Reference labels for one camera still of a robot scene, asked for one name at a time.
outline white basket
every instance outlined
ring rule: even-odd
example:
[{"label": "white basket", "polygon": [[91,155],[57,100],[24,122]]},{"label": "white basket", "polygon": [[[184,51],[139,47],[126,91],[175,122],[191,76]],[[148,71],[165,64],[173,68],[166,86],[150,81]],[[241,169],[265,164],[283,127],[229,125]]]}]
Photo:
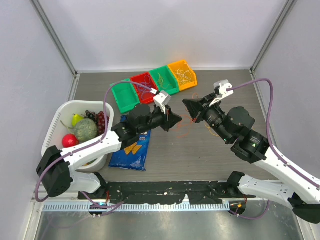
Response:
[{"label": "white basket", "polygon": [[[113,108],[106,103],[106,113],[109,116],[109,123],[107,131],[110,131],[114,121],[114,110]],[[91,112],[99,113],[104,110],[103,101],[79,101],[73,100],[68,101],[63,104],[56,111],[54,118],[51,122],[48,133],[46,134],[44,143],[42,145],[41,155],[44,156],[47,148],[56,145],[58,149],[63,149],[62,139],[65,135],[69,134],[69,131],[66,127],[62,125],[62,121],[65,125],[71,127],[71,121],[73,114],[86,114],[86,110]],[[104,167],[107,161],[107,155],[97,158],[93,163],[82,166],[77,169],[79,172],[92,173],[97,172]]]}]

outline blue snack bag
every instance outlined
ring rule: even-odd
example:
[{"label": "blue snack bag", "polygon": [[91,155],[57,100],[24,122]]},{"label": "blue snack bag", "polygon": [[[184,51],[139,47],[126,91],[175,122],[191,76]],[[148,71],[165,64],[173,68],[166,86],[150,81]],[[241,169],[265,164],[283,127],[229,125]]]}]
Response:
[{"label": "blue snack bag", "polygon": [[[121,122],[126,119],[126,115],[121,116]],[[151,130],[144,132],[140,134],[139,140],[136,143],[123,150],[114,152],[109,167],[145,171],[150,135]]]}]

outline apple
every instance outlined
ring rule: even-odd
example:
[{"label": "apple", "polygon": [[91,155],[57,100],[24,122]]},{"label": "apple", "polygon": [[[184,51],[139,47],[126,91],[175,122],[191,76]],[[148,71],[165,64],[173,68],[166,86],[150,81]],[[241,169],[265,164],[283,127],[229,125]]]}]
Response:
[{"label": "apple", "polygon": [[67,134],[62,139],[62,146],[64,148],[71,148],[79,144],[78,139],[73,134]]}]

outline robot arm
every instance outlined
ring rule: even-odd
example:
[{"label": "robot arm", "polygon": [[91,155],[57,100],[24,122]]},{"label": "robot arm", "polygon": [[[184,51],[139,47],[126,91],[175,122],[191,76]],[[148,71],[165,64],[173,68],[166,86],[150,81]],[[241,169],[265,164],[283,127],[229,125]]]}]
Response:
[{"label": "robot arm", "polygon": [[137,104],[127,115],[127,120],[116,124],[108,131],[104,139],[96,137],[80,145],[58,150],[56,146],[49,147],[43,155],[36,172],[39,177],[44,170],[61,156],[63,160],[55,164],[43,177],[42,183],[51,198],[66,191],[83,191],[98,196],[106,184],[99,173],[76,172],[78,168],[96,158],[114,153],[131,146],[139,140],[139,135],[149,130],[161,127],[169,131],[182,118],[174,114],[167,105],[171,96],[165,91],[154,98],[154,111],[146,104]]},{"label": "robot arm", "polygon": [[293,209],[297,216],[310,223],[320,223],[320,188],[315,186],[320,180],[274,147],[286,164],[278,159],[268,139],[252,130],[255,119],[243,107],[232,108],[227,115],[222,111],[221,100],[233,94],[232,90],[227,91],[232,88],[228,80],[218,82],[214,87],[215,92],[202,99],[183,100],[193,122],[206,121],[225,144],[233,144],[231,151],[238,158],[268,171],[284,183],[262,181],[235,171],[227,181],[229,191],[277,202]]}]

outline small plastic bin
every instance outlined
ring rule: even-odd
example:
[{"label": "small plastic bin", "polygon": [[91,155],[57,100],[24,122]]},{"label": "small plastic bin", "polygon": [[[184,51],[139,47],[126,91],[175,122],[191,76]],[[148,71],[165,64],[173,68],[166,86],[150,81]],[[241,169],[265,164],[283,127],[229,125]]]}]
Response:
[{"label": "small plastic bin", "polygon": [[[149,72],[145,72],[145,73],[139,74],[137,76],[133,76],[130,78],[130,80],[132,82],[143,84],[149,88],[153,88],[153,89],[158,90],[158,87],[155,84],[155,82],[152,79],[152,76],[149,74]],[[134,88],[135,88],[136,92],[138,93],[140,103],[150,104],[154,101],[154,95],[151,92],[149,92],[147,89],[142,88],[137,85],[134,85]]]},{"label": "small plastic bin", "polygon": [[116,104],[119,107],[120,113],[124,114],[131,111],[140,103],[138,94],[133,84],[121,83],[111,88]]},{"label": "small plastic bin", "polygon": [[149,73],[159,91],[166,91],[170,95],[179,92],[178,82],[168,66],[159,67],[149,71]]},{"label": "small plastic bin", "polygon": [[[106,103],[106,113],[109,116],[109,123],[107,130],[110,131],[112,128],[112,124],[114,121],[114,110],[113,108]],[[73,118],[73,114],[85,114],[86,110],[91,112],[99,113],[104,110],[104,102],[103,101],[79,101],[73,100],[68,101],[63,104],[56,111],[54,118],[51,122],[48,133],[46,134],[44,143],[41,149],[41,155],[44,156],[47,148],[56,145],[56,147],[60,150],[64,147],[62,146],[62,139],[65,135],[70,132],[66,127],[64,127],[61,121],[67,126],[72,126],[71,121]],[[79,172],[83,173],[92,173],[97,172],[104,167],[107,161],[107,155],[101,156],[97,158],[94,162],[87,166],[82,166],[77,169]]]},{"label": "small plastic bin", "polygon": [[[198,85],[197,76],[195,72],[189,67],[186,60],[170,63],[168,64],[168,67],[173,73],[173,75],[175,76],[180,91],[183,91]],[[187,78],[190,78],[190,80],[183,79],[181,77],[182,73],[185,73],[185,76]]]}]

